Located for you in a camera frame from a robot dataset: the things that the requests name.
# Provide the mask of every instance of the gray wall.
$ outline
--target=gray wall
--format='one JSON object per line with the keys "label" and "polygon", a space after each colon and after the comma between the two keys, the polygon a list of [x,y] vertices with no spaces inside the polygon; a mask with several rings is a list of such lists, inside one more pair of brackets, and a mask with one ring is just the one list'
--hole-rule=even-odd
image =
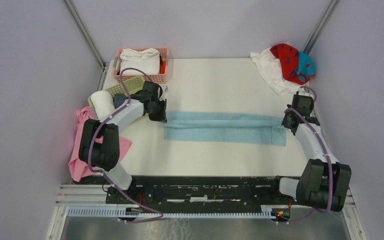
{"label": "gray wall", "polygon": [[327,142],[351,166],[368,237],[384,239],[384,1],[342,1],[311,57]]}
{"label": "gray wall", "polygon": [[118,48],[170,47],[174,58],[247,58],[302,49],[328,0],[74,0],[105,61]]}
{"label": "gray wall", "polygon": [[0,240],[44,239],[99,67],[60,0],[0,0]]}

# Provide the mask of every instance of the folded white towel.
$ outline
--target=folded white towel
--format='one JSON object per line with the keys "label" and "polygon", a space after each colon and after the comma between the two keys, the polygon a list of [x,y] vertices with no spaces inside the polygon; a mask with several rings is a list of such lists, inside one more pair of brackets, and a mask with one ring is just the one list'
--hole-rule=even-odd
{"label": "folded white towel", "polygon": [[95,108],[96,116],[100,119],[116,110],[113,103],[113,96],[105,90],[96,91],[90,96]]}
{"label": "folded white towel", "polygon": [[[160,52],[155,48],[136,51],[130,48],[123,49],[120,54],[120,70],[135,68],[142,70],[148,75],[160,73]],[[142,75],[135,70],[126,70],[123,75]]]}
{"label": "folded white towel", "polygon": [[301,85],[284,79],[282,66],[279,58],[276,58],[270,51],[270,47],[261,53],[251,52],[252,62],[255,63],[262,79],[278,95],[295,93]]}

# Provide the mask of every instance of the plastic basket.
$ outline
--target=plastic basket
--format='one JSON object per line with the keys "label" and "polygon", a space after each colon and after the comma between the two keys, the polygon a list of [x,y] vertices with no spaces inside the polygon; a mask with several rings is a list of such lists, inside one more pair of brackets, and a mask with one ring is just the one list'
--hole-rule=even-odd
{"label": "plastic basket", "polygon": [[[122,59],[120,58],[120,54],[122,54],[124,48],[120,48],[117,51],[117,55],[114,59],[114,64],[112,65],[112,76],[117,80],[119,83],[121,83],[121,77],[120,77],[120,64],[122,63]],[[150,47],[131,47],[130,49],[136,50],[136,51],[143,51],[150,49]],[[167,56],[169,55],[169,49],[167,47],[154,47],[154,49],[159,51],[159,55],[161,56],[161,59],[165,61],[165,71],[164,74],[155,74],[155,75],[149,75],[151,80],[154,83],[157,84],[165,84],[167,83],[167,72],[168,72],[168,64],[167,64]],[[122,78],[123,81],[126,81],[130,78],[136,77],[136,76],[143,76],[143,75],[125,75],[123,74]]]}
{"label": "plastic basket", "polygon": [[[124,84],[126,85],[126,88],[130,94],[135,94],[139,90],[142,90],[142,88],[144,87],[144,82],[145,82],[145,78],[143,76],[135,76],[130,78],[129,80],[124,81]],[[126,94],[126,91],[121,83],[114,85],[112,87],[109,87],[105,89],[105,91],[108,91],[113,98],[116,94]],[[87,101],[89,102],[89,106],[92,109],[93,116],[95,117],[95,119],[98,119],[91,97],[88,97]]]}

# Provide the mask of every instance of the white table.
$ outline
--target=white table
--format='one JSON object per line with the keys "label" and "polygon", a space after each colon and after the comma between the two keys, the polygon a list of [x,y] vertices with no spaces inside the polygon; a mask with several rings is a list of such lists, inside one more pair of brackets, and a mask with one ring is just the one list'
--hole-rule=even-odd
{"label": "white table", "polygon": [[[278,96],[250,58],[170,59],[167,111],[284,116],[292,94]],[[117,84],[111,71],[103,89]],[[121,161],[131,175],[301,176],[307,159],[290,130],[286,146],[164,140],[164,124],[146,118],[127,127]]]}

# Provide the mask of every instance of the pink towel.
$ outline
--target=pink towel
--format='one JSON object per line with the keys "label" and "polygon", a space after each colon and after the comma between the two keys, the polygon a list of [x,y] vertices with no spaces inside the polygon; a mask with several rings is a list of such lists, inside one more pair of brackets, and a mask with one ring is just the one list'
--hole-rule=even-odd
{"label": "pink towel", "polygon": [[[71,177],[74,181],[78,182],[80,179],[82,179],[82,177],[87,177],[94,174],[89,170],[88,164],[79,159],[79,148],[80,141],[82,139],[83,125],[85,124],[86,120],[94,119],[94,114],[92,113],[90,106],[87,106],[82,110],[78,110],[76,114],[78,118],[77,133],[75,134],[73,152],[71,154],[68,167],[70,168]],[[96,139],[96,142],[102,143],[102,138]],[[118,160],[121,161],[132,145],[132,142],[122,137],[119,138],[119,142],[120,158]]]}

